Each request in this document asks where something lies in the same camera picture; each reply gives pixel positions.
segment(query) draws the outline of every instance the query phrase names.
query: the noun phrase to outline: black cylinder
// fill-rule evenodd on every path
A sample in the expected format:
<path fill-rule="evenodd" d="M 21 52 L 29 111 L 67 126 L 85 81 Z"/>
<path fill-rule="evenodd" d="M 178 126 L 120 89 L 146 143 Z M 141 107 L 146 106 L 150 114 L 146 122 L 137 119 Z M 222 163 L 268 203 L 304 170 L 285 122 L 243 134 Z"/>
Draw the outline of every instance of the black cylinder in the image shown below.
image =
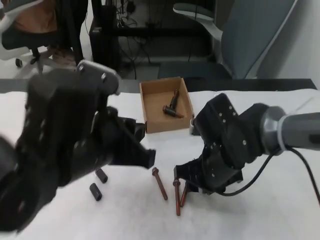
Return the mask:
<path fill-rule="evenodd" d="M 105 184 L 108 181 L 108 176 L 105 174 L 105 172 L 99 168 L 97 171 L 95 171 L 95 175 L 100 179 L 100 181 Z"/>
<path fill-rule="evenodd" d="M 100 192 L 99 188 L 97 187 L 97 185 L 95 183 L 92 183 L 89 187 L 90 192 L 92 193 L 92 195 L 94 196 L 94 199 L 98 202 L 101 200 L 102 198 L 102 193 Z"/>

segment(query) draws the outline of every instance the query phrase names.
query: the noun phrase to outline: white cloth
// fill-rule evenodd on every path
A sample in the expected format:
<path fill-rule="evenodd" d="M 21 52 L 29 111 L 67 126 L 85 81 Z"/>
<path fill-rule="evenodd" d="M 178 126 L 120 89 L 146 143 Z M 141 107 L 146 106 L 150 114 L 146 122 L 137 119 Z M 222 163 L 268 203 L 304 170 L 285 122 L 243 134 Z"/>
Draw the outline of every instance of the white cloth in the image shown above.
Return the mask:
<path fill-rule="evenodd" d="M 314 97 L 298 113 L 320 112 L 316 90 L 291 92 L 226 91 L 240 114 L 254 103 L 280 106 L 291 112 Z M 190 93 L 197 114 L 217 93 Z M 0 133 L 12 143 L 19 137 L 24 118 L 25 93 L 0 95 Z M 122 93 L 109 98 L 109 105 L 122 117 L 143 121 L 139 94 Z M 89 174 L 57 191 L 18 240 L 318 240 L 320 209 L 307 171 L 297 156 L 286 152 L 271 160 L 262 175 L 245 192 L 234 197 L 190 193 L 181 216 L 176 216 L 173 169 L 197 158 L 203 148 L 200 137 L 189 130 L 147 134 L 142 144 L 156 149 L 155 166 L 168 194 L 164 201 L 150 170 L 139 167 L 105 166 L 109 180 L 102 184 Z M 320 184 L 320 154 L 301 150 Z M 267 156 L 259 157 L 243 169 L 245 185 Z M 89 185 L 96 182 L 103 197 L 96 202 Z"/>

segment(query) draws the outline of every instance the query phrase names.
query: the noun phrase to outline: screw head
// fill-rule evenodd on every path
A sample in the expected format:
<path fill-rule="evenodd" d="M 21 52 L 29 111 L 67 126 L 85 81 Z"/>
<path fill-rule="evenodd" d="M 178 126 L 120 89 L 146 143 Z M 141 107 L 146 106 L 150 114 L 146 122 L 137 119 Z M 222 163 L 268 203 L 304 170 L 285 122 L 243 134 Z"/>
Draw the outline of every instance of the screw head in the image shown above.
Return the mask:
<path fill-rule="evenodd" d="M 159 172 L 159 169 L 154 167 L 152 168 L 152 175 L 155 176 Z"/>
<path fill-rule="evenodd" d="M 179 181 L 179 179 L 175 179 L 174 181 L 173 181 L 173 186 L 180 186 L 180 181 Z"/>

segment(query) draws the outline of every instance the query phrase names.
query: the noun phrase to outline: white wall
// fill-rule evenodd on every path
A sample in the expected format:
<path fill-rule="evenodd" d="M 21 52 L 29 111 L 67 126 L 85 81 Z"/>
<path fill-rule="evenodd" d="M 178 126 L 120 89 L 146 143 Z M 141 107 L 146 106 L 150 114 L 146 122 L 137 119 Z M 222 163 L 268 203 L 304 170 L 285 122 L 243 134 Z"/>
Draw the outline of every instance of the white wall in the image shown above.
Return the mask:
<path fill-rule="evenodd" d="M 320 0 L 298 0 L 259 78 L 310 78 L 320 89 Z"/>

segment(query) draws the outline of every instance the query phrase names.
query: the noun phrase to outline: cardboard box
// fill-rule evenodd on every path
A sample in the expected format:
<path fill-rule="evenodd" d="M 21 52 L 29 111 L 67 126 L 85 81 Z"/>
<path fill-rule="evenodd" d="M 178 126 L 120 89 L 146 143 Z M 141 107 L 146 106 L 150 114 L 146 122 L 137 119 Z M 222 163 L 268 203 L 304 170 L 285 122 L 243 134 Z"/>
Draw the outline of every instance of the cardboard box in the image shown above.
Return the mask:
<path fill-rule="evenodd" d="M 169 116 L 163 112 L 164 105 L 170 105 L 176 89 L 180 93 L 176 111 L 184 118 Z M 189 128 L 194 111 L 183 78 L 164 78 L 142 82 L 140 83 L 140 94 L 148 134 Z"/>

